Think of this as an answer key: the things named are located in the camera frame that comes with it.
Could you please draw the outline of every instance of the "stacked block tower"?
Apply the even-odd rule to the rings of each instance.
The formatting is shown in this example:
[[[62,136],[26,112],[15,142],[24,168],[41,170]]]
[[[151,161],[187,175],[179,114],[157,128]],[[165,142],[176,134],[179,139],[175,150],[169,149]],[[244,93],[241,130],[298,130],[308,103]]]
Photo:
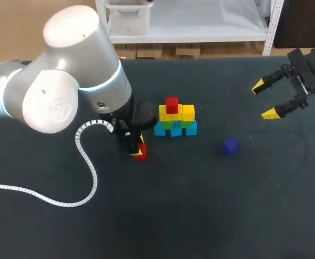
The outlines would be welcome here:
[[[179,104],[177,97],[166,98],[166,104],[159,106],[159,122],[155,126],[155,136],[166,136],[170,131],[171,137],[197,135],[198,126],[195,120],[195,106]]]

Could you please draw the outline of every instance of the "black cabinet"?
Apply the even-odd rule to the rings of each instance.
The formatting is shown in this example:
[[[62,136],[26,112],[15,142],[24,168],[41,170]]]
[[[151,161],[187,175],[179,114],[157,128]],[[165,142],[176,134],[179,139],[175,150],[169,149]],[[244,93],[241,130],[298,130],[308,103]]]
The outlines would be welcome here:
[[[315,0],[285,0],[274,45],[315,47]]]

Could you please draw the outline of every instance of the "blue block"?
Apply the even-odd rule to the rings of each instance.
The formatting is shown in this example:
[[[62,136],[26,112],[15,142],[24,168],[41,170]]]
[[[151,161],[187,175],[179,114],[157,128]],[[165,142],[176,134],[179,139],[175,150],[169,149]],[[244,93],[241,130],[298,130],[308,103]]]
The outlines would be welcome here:
[[[222,142],[222,152],[226,155],[235,155],[239,151],[239,142],[235,139],[226,139]]]
[[[183,129],[182,128],[173,128],[170,130],[170,136],[171,137],[178,137],[183,135]]]
[[[155,136],[166,136],[166,130],[162,128],[162,121],[157,122],[153,133]]]
[[[194,120],[191,124],[191,127],[186,128],[186,136],[194,136],[197,135],[198,132],[198,126],[197,126],[197,121]]]
[[[173,121],[173,128],[180,128],[180,121],[179,120]]]

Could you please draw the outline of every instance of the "white storage bin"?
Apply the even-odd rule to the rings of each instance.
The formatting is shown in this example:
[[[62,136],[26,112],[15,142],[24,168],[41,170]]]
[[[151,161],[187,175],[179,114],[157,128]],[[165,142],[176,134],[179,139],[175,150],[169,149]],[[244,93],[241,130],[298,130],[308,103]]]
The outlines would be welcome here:
[[[150,9],[153,3],[143,5],[107,4],[110,10],[111,32],[115,35],[148,35]]]

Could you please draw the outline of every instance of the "white cable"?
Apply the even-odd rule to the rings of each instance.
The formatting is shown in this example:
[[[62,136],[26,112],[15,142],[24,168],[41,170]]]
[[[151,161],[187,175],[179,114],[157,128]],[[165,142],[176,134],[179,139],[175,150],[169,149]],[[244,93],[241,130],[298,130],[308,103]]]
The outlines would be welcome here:
[[[52,200],[51,198],[48,198],[48,197],[46,197],[46,196],[44,196],[38,192],[35,192],[34,190],[26,189],[23,187],[11,186],[11,185],[0,185],[0,189],[16,190],[18,192],[27,193],[27,194],[33,195],[33,196],[35,196],[35,197],[37,197],[43,201],[46,201],[50,204],[53,204],[55,206],[60,206],[60,207],[78,207],[78,206],[81,206],[81,205],[87,203],[88,201],[90,201],[91,198],[94,196],[96,189],[97,189],[97,174],[96,174],[96,170],[93,167],[92,162],[90,161],[88,155],[83,150],[83,147],[81,144],[81,134],[87,127],[93,126],[93,125],[104,125],[110,132],[113,132],[113,130],[114,130],[113,126],[108,121],[105,121],[105,120],[88,121],[88,122],[84,123],[77,130],[77,133],[75,136],[76,146],[78,148],[78,151],[80,152],[80,154],[84,158],[85,162],[88,164],[88,167],[90,168],[92,178],[93,178],[93,184],[92,184],[91,192],[88,194],[88,196],[86,198],[84,198],[83,200],[78,201],[78,202],[67,203],[67,202],[59,202],[59,201]]]

